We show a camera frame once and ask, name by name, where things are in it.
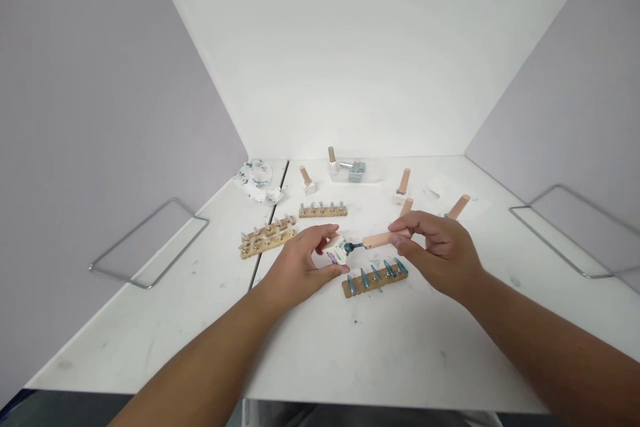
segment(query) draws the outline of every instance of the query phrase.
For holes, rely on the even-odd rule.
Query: wooden dowel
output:
[[[362,239],[362,243],[365,246],[365,249],[372,249],[376,247],[381,247],[383,245],[387,245],[389,243],[389,237],[391,234],[398,234],[405,236],[406,238],[411,238],[411,232],[409,229],[399,230],[398,232],[385,232],[384,234],[377,234],[374,236],[364,237]]]
[[[311,177],[309,177],[304,165],[300,165],[300,173],[302,173],[302,176],[305,179],[305,185],[311,185]]]
[[[405,214],[408,214],[409,211],[411,210],[411,207],[413,207],[413,199],[411,197],[408,197],[405,200],[405,203],[402,205],[402,210],[400,211],[400,216],[402,217]]]
[[[398,193],[407,193],[410,174],[411,174],[411,169],[405,169],[405,172],[402,174],[402,180],[400,181],[400,187],[398,188]]]
[[[469,200],[471,200],[471,197],[469,197],[468,195],[463,195],[462,197],[460,197],[451,211],[447,214],[447,217],[457,220],[458,216],[462,213],[465,206],[469,203]]]

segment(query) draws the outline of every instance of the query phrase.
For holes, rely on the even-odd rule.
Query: small wooden board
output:
[[[365,286],[363,285],[361,276],[351,279],[353,282],[353,285],[355,286],[355,295],[358,296],[360,294],[364,294],[365,292],[371,292],[372,290],[379,289],[380,287],[384,287],[389,284],[394,284],[395,282],[400,282],[401,280],[404,280],[405,278],[408,277],[408,275],[402,273],[402,271],[400,270],[400,267],[398,267],[398,264],[393,264],[391,266],[391,269],[395,272],[395,277],[391,277],[389,275],[389,272],[387,272],[386,267],[376,269],[378,271],[378,274],[380,274],[380,277],[382,277],[382,280],[378,280],[373,272],[369,272],[367,274],[367,279],[369,280],[368,289],[365,288]],[[342,283],[342,290],[345,292],[346,298],[353,297],[351,295],[351,291],[349,290],[349,280],[345,280]]]
[[[287,240],[295,236],[295,229],[292,228],[290,230],[286,230],[284,232],[281,232],[281,234],[282,240],[278,240],[276,236],[269,237],[269,245],[266,245],[263,239],[257,240],[253,246],[254,248],[251,248],[251,246],[247,247],[249,251],[246,254],[243,253],[242,249],[240,249],[240,258],[242,260],[245,260],[249,257],[253,257],[254,255],[262,254],[263,252],[271,250],[272,248],[284,245]]]
[[[273,222],[271,224],[269,224],[268,226],[264,226],[262,228],[258,229],[258,236],[261,236],[262,234],[267,234],[267,237],[270,237],[272,235],[275,235],[275,228],[277,227],[278,223],[277,222]],[[286,230],[289,226],[294,226],[295,225],[295,218],[293,216],[289,216],[288,218],[282,218],[280,219],[280,232],[282,232],[283,230]],[[249,240],[251,240],[252,237],[255,237],[255,230],[253,232],[249,232],[247,234],[247,237],[249,237]]]
[[[315,217],[346,217],[347,216],[347,208],[342,207],[342,211],[340,211],[339,206],[333,207],[333,212],[331,211],[331,207],[325,205],[325,211],[320,212],[320,207],[315,208],[315,212],[311,213],[311,207],[305,207],[304,209],[298,209],[298,217],[300,218],[315,218]]]

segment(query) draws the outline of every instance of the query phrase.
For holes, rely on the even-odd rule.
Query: forearm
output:
[[[568,425],[636,425],[640,364],[486,274],[459,301]]]
[[[251,290],[162,367],[112,425],[224,426],[280,314],[261,289]]]

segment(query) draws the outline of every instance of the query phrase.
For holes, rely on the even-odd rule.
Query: metal frame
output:
[[[173,260],[171,260],[171,262],[169,263],[169,265],[160,273],[160,275],[150,284],[144,284],[143,282],[138,282],[137,280],[135,280],[133,277],[127,277],[121,274],[118,274],[117,272],[112,272],[111,270],[106,270],[103,269],[101,267],[99,267],[98,265],[96,265],[98,262],[100,262],[104,257],[106,257],[107,255],[109,255],[109,253],[111,253],[117,246],[119,246],[120,244],[122,244],[126,239],[128,239],[129,237],[131,237],[140,227],[142,227],[143,225],[145,225],[149,220],[151,220],[152,218],[154,218],[164,207],[166,207],[167,205],[169,205],[171,202],[175,202],[177,203],[184,211],[186,211],[192,219],[196,219],[196,220],[203,220],[205,222],[205,224],[202,226],[202,228],[200,230],[198,230],[198,232],[193,236],[193,238],[191,240],[189,240],[189,243],[173,258]],[[142,222],[140,222],[138,225],[136,225],[132,230],[129,230],[129,232],[127,232],[127,234],[122,237],[120,240],[118,240],[115,244],[113,244],[111,247],[109,247],[105,252],[103,252],[96,260],[94,260],[93,262],[91,262],[89,264],[89,271],[90,272],[100,272],[101,274],[105,274],[114,278],[117,278],[118,280],[122,280],[124,282],[129,282],[131,285],[134,285],[136,287],[140,287],[141,289],[145,289],[148,290],[150,288],[155,287],[158,282],[160,282],[160,280],[162,279],[162,277],[165,276],[165,274],[169,271],[169,269],[171,267],[173,267],[173,264],[175,264],[178,259],[182,256],[182,254],[184,254],[186,252],[186,250],[191,247],[191,244],[199,237],[199,235],[202,233],[202,231],[207,228],[207,226],[209,225],[209,219],[205,219],[202,217],[198,217],[198,215],[191,210],[189,207],[187,207],[185,205],[185,203],[180,200],[178,197],[172,197],[169,200],[167,200],[165,203],[163,203],[162,205],[160,205],[151,215],[149,215],[147,218],[145,218]]]
[[[629,230],[630,232],[632,232],[636,236],[640,237],[640,230],[638,230],[637,228],[635,228],[633,226],[630,226],[629,224],[626,224],[622,220],[614,217],[613,215],[611,215],[608,211],[604,210],[599,205],[596,205],[591,200],[587,199],[586,197],[584,197],[580,193],[576,192],[575,190],[571,189],[570,187],[567,187],[566,185],[563,185],[562,183],[556,183],[555,185],[552,185],[551,187],[546,189],[543,193],[538,195],[536,198],[531,200],[526,205],[520,205],[520,206],[517,206],[517,207],[510,207],[509,211],[520,222],[522,222],[529,230],[531,230],[535,234],[536,237],[538,237],[540,240],[542,240],[542,242],[544,242],[547,247],[549,247],[551,250],[553,250],[562,260],[564,260],[567,264],[569,264],[569,266],[571,268],[573,268],[576,272],[578,272],[578,274],[582,275],[584,278],[587,278],[587,279],[590,279],[590,280],[597,280],[597,279],[602,279],[602,278],[615,277],[616,275],[612,274],[612,273],[610,273],[610,274],[599,274],[599,275],[589,275],[589,274],[585,273],[582,269],[580,269],[577,265],[575,265],[571,260],[569,260],[569,258],[567,258],[567,256],[565,256],[562,252],[560,252],[549,240],[544,238],[542,236],[542,234],[540,234],[540,232],[538,232],[531,224],[527,223],[526,220],[524,220],[521,216],[519,216],[515,212],[518,209],[525,209],[525,208],[533,209],[533,204],[535,202],[539,201],[542,197],[545,197],[546,195],[548,195],[549,193],[551,193],[553,190],[555,190],[557,188],[562,189],[562,190],[566,191],[567,193],[570,193],[571,195],[576,197],[578,200],[581,200],[582,202],[586,203],[588,206],[592,207],[593,209],[595,209],[598,212],[600,212],[601,214],[603,214],[605,217],[609,218],[612,222],[624,227],[625,229]],[[608,272],[611,272],[611,270],[606,265],[604,265],[597,258],[595,258],[593,255],[591,255],[589,252],[587,252],[587,250],[585,250],[580,244],[578,244],[573,238],[571,238],[571,236],[568,236],[565,232],[560,230],[556,225],[553,224],[553,222],[550,222],[547,218],[543,217],[542,215],[540,215],[540,216],[545,221],[547,221],[551,226],[553,226],[556,230],[561,232],[567,239],[569,239],[571,242],[573,242],[574,245],[576,245],[579,249],[581,249],[583,252],[585,252],[589,257],[591,257],[603,269],[607,270]],[[640,268],[640,266],[624,269],[624,270],[622,270],[620,272],[627,272],[627,271],[633,270],[635,268]]]

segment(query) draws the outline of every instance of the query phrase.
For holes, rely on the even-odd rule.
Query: white cube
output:
[[[337,236],[322,249],[332,264],[347,265],[347,250],[345,249],[345,238]]]
[[[393,203],[395,205],[404,205],[405,204],[405,200],[407,199],[407,193],[400,193],[396,190],[396,192],[393,194]]]
[[[311,195],[312,193],[315,193],[315,182],[311,182],[309,185],[305,183],[304,186],[305,186],[305,195]]]

